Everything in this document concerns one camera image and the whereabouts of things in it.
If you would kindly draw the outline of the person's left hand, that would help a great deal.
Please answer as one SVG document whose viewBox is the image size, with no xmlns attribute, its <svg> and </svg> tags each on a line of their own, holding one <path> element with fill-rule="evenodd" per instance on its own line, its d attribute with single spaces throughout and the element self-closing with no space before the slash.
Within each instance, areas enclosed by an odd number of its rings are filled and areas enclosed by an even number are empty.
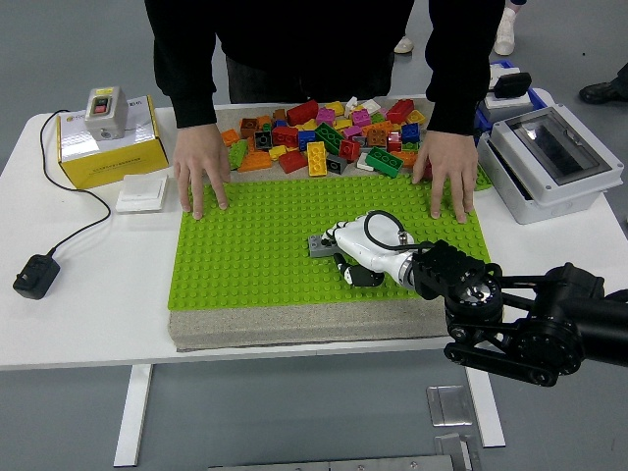
<svg viewBox="0 0 628 471">
<path fill-rule="evenodd" d="M 445 182 L 449 181 L 456 221 L 465 224 L 467 215 L 474 209 L 478 166 L 474 138 L 471 135 L 427 131 L 413 165 L 413 183 L 419 183 L 424 178 L 427 164 L 432 169 L 431 216 L 440 218 Z"/>
</svg>

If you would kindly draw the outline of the robot right hand white shell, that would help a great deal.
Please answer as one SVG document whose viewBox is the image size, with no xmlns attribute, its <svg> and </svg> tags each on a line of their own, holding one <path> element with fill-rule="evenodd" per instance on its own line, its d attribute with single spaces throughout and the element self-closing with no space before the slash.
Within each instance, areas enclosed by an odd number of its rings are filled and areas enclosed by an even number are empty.
<svg viewBox="0 0 628 471">
<path fill-rule="evenodd" d="M 361 267 L 389 274 L 400 286 L 413 289 L 412 255 L 420 248 L 397 217 L 384 210 L 369 211 L 351 222 L 338 222 L 321 241 L 336 246 Z"/>
</svg>

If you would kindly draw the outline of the person's right hand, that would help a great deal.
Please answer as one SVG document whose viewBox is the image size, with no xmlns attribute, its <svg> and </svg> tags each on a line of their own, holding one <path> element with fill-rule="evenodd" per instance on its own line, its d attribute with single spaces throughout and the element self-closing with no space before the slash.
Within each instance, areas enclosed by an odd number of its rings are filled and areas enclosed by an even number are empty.
<svg viewBox="0 0 628 471">
<path fill-rule="evenodd" d="M 231 169 L 228 150 L 216 124 L 179 129 L 174 173 L 182 209 L 195 220 L 203 217 L 204 176 L 209 179 L 219 208 L 228 208 L 225 183 L 231 180 Z"/>
</svg>

